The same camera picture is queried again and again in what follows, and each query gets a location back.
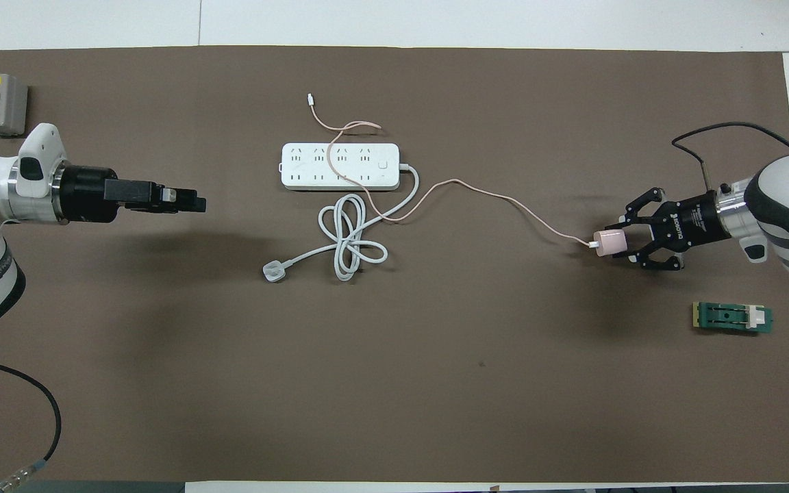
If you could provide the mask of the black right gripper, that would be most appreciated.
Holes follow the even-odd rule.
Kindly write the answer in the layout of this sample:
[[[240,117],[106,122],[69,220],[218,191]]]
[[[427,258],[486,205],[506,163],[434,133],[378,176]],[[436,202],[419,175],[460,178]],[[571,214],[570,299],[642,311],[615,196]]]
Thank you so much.
[[[642,215],[641,211],[652,203],[660,206],[650,215]],[[715,192],[671,201],[663,188],[651,188],[628,203],[623,217],[605,230],[635,225],[647,225],[652,231],[630,236],[624,258],[644,270],[680,271],[685,268],[685,250],[731,238],[721,221]],[[654,231],[669,233],[657,235]]]

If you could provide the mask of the white power strip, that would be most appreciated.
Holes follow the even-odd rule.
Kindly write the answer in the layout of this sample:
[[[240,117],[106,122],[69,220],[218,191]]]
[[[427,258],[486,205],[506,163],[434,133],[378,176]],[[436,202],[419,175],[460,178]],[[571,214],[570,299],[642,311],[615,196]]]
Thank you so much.
[[[348,191],[398,188],[400,149],[393,143],[283,144],[279,174],[296,191]]]

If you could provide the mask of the green knife switch block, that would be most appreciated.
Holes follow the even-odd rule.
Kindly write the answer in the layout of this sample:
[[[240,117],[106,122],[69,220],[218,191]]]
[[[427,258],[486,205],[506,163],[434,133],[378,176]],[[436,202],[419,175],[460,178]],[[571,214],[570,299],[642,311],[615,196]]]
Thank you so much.
[[[737,303],[693,302],[692,327],[717,333],[757,335],[773,330],[774,316],[763,305],[737,305]]]

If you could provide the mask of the grey on-off switch box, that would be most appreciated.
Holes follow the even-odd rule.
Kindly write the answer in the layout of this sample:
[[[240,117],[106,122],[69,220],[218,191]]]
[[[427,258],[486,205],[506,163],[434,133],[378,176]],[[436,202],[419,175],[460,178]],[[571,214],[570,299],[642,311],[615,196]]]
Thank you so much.
[[[28,87],[16,76],[0,74],[0,136],[18,138],[25,133]]]

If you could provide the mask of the pink charger adapter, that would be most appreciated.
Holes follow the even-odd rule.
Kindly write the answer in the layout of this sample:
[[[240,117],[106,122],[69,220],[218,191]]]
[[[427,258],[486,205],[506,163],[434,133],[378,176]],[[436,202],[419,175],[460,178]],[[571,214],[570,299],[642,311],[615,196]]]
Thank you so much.
[[[627,250],[627,236],[623,229],[595,231],[589,246],[599,257],[619,255]]]

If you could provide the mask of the brown table mat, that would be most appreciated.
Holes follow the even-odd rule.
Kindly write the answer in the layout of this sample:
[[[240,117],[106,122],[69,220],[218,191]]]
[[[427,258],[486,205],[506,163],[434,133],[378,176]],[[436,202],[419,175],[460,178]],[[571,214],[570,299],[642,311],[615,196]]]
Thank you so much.
[[[373,121],[423,186],[457,177],[588,238],[660,186],[704,190],[671,138],[789,134],[779,53],[353,47],[0,51],[69,159],[194,188],[204,214],[4,228],[27,283],[0,363],[63,415],[44,480],[789,481],[789,274],[735,241],[680,272],[599,258],[510,203],[439,188],[373,225],[341,283],[333,193],[282,187],[288,142]],[[18,140],[0,138],[0,154]],[[763,305],[770,333],[692,327]]]

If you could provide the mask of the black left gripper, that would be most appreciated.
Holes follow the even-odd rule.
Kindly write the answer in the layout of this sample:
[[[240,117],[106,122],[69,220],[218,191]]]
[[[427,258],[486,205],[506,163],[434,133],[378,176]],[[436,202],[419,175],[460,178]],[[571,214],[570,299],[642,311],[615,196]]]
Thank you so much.
[[[64,166],[63,219],[110,223],[120,208],[148,213],[204,213],[207,200],[197,192],[177,192],[152,181],[122,180],[110,168]]]

